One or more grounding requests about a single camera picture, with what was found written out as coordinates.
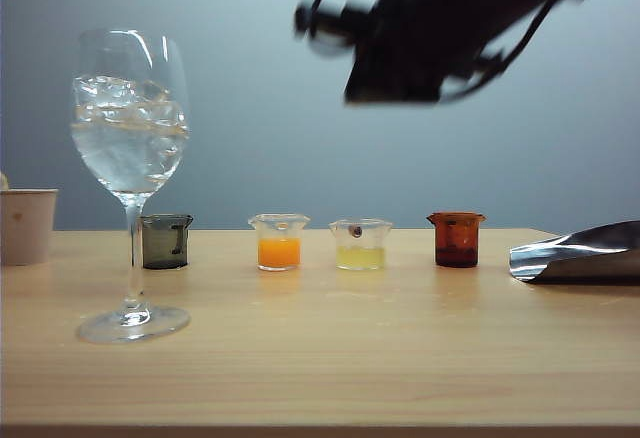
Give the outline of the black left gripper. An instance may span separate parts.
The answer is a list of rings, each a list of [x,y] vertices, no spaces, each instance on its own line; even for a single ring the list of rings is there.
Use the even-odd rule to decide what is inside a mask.
[[[350,104],[432,104],[445,75],[550,0],[379,0],[344,89]]]

